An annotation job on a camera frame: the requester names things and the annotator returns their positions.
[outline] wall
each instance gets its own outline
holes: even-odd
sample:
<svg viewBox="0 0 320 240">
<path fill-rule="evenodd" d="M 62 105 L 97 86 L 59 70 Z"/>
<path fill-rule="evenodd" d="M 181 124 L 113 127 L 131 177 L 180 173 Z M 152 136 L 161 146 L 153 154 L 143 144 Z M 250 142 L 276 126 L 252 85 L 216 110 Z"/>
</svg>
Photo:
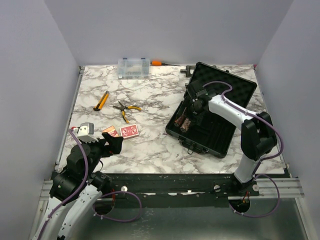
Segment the wall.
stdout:
<svg viewBox="0 0 320 240">
<path fill-rule="evenodd" d="M 0 4 L 0 235 L 26 240 L 79 69 L 43 0 Z"/>
<path fill-rule="evenodd" d="M 80 65 L 256 64 L 292 0 L 45 0 Z"/>
<path fill-rule="evenodd" d="M 258 63 L 257 78 L 320 236 L 319 13 L 318 0 L 293 2 Z"/>
</svg>

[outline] marble table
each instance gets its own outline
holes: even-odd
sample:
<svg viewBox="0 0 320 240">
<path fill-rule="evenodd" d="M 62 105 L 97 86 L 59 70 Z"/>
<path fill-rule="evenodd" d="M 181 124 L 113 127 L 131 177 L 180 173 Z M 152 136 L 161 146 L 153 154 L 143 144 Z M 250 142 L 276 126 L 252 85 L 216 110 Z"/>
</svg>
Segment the marble table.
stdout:
<svg viewBox="0 0 320 240">
<path fill-rule="evenodd" d="M 217 66 L 222 70 L 242 78 L 257 82 L 252 65 Z M 227 156 L 223 159 L 211 154 L 189 155 L 187 148 L 166 134 L 165 126 L 183 100 L 185 83 L 189 82 L 180 69 L 185 66 L 151 66 L 147 79 L 118 79 L 116 66 L 86 66 L 78 91 L 70 126 L 91 122 L 95 126 L 95 136 L 102 138 L 101 131 L 114 126 L 118 133 L 120 127 L 127 126 L 121 112 L 112 108 L 121 101 L 125 105 L 135 105 L 142 111 L 127 110 L 130 124 L 137 124 L 140 135 L 125 139 L 119 155 L 102 158 L 102 165 L 96 167 L 104 173 L 145 173 L 145 174 L 230 174 L 240 162 L 241 133 L 235 131 Z M 103 93 L 110 96 L 101 111 L 93 111 Z M 247 108 L 261 112 L 265 105 L 257 87 Z M 67 155 L 75 145 L 68 134 L 63 147 L 59 169 L 66 165 Z M 270 154 L 277 151 L 275 147 Z M 258 173 L 283 174 L 284 163 L 280 157 L 266 160 Z"/>
</svg>

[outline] transparent plastic container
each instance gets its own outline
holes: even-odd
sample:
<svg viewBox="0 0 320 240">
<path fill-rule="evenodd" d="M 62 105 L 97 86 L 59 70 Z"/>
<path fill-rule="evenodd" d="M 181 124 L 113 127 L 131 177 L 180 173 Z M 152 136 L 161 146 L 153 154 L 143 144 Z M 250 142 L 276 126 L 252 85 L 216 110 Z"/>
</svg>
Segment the transparent plastic container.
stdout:
<svg viewBox="0 0 320 240">
<path fill-rule="evenodd" d="M 147 77 L 149 75 L 150 59 L 119 59 L 117 75 L 119 79 L 125 77 Z"/>
</svg>

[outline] pliers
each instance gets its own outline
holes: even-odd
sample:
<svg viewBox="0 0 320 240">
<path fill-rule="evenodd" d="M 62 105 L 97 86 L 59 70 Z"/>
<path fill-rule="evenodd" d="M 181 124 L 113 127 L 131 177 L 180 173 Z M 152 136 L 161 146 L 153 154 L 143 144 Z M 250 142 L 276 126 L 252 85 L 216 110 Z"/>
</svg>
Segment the pliers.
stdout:
<svg viewBox="0 0 320 240">
<path fill-rule="evenodd" d="M 125 120 L 125 122 L 128 124 L 129 121 L 128 119 L 126 118 L 126 112 L 125 112 L 125 109 L 137 109 L 139 111 L 141 111 L 141 108 L 138 107 L 138 106 L 124 106 L 120 101 L 118 101 L 119 104 L 121 106 L 113 106 L 115 109 L 119 109 L 121 112 L 122 112 L 122 117 L 123 117 L 123 120 Z"/>
</svg>

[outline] open toolbox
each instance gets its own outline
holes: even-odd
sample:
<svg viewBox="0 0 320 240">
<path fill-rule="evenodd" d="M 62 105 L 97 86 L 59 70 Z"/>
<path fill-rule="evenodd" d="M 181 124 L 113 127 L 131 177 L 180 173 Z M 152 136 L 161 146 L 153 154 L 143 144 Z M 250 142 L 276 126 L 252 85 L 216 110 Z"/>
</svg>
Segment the open toolbox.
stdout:
<svg viewBox="0 0 320 240">
<path fill-rule="evenodd" d="M 196 80 L 200 81 L 203 85 L 212 81 L 222 81 L 230 84 L 233 90 L 226 93 L 225 96 L 244 108 L 247 107 L 257 88 L 257 84 L 253 81 L 246 80 L 202 62 L 196 64 L 189 83 Z M 208 93 L 216 92 L 217 94 L 221 94 L 224 90 L 228 89 L 228 86 L 214 83 L 206 86 L 205 89 Z M 181 101 L 166 125 L 165 131 L 169 135 L 178 138 L 181 144 L 188 148 L 188 153 L 210 153 L 218 158 L 224 158 L 227 155 L 236 127 L 217 114 L 203 111 L 194 117 L 188 130 L 182 132 L 180 126 L 175 126 L 175 120 L 177 119 L 177 114 L 179 113 L 179 116 L 191 100 L 187 92 L 185 92 L 183 97 L 184 100 Z"/>
</svg>

